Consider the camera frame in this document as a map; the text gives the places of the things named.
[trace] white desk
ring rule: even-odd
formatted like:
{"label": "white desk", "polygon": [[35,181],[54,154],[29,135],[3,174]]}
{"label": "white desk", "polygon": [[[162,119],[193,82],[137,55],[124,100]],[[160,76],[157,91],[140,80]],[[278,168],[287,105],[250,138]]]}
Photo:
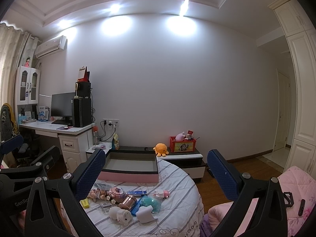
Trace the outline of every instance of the white desk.
{"label": "white desk", "polygon": [[85,127],[72,127],[70,129],[57,129],[59,127],[62,127],[64,125],[58,125],[58,124],[52,124],[51,121],[36,121],[36,122],[31,122],[31,123],[25,123],[25,124],[19,124],[19,127],[24,127],[24,128],[29,128],[37,131],[42,131],[42,132],[49,132],[49,133],[57,133],[57,134],[73,134],[73,135],[78,135],[81,134],[82,132],[92,128],[91,125],[87,125]]}
{"label": "white desk", "polygon": [[51,121],[36,121],[19,124],[19,127],[35,130],[36,134],[55,137],[59,139],[61,151],[67,171],[72,173],[80,163],[87,160],[86,151],[93,146],[92,125],[85,127],[72,127],[70,129],[57,129],[64,125],[52,124]]}

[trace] ceiling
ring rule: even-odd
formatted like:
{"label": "ceiling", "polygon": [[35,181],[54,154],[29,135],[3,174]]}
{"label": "ceiling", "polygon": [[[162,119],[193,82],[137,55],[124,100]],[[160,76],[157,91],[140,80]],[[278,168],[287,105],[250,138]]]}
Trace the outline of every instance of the ceiling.
{"label": "ceiling", "polygon": [[[232,28],[253,39],[280,27],[267,6],[275,0],[189,0],[186,16],[208,20]],[[43,39],[61,31],[58,23],[71,26],[113,16],[109,7],[119,3],[115,15],[133,13],[179,14],[183,0],[15,0],[3,21]]]}

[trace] baseboard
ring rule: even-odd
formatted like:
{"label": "baseboard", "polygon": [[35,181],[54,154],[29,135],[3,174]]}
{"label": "baseboard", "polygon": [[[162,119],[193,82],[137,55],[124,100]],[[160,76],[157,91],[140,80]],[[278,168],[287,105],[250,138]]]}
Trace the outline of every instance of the baseboard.
{"label": "baseboard", "polygon": [[270,152],[272,152],[272,151],[273,151],[273,150],[267,150],[267,151],[263,151],[263,152],[256,153],[256,154],[252,154],[252,155],[249,155],[249,156],[245,156],[245,157],[241,157],[241,158],[236,158],[236,159],[227,160],[227,162],[228,162],[228,163],[234,163],[234,162],[238,162],[238,161],[254,159],[254,158],[256,158],[256,157],[266,155],[266,154],[268,154],[268,153],[270,153]]}

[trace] computer monitor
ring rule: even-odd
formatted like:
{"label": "computer monitor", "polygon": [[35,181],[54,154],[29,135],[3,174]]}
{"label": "computer monitor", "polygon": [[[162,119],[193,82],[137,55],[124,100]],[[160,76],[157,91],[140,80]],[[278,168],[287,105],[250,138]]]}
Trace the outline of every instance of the computer monitor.
{"label": "computer monitor", "polygon": [[71,99],[75,96],[74,92],[59,93],[52,95],[52,107],[51,116],[52,117],[65,117],[68,118],[72,116],[71,112]]}

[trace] white wardrobe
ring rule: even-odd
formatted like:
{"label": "white wardrobe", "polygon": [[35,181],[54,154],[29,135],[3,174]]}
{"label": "white wardrobe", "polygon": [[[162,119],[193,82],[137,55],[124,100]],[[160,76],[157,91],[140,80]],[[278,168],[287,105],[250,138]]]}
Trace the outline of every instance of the white wardrobe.
{"label": "white wardrobe", "polygon": [[275,10],[293,58],[297,88],[297,115],[285,170],[303,169],[316,179],[316,31],[297,0]]}

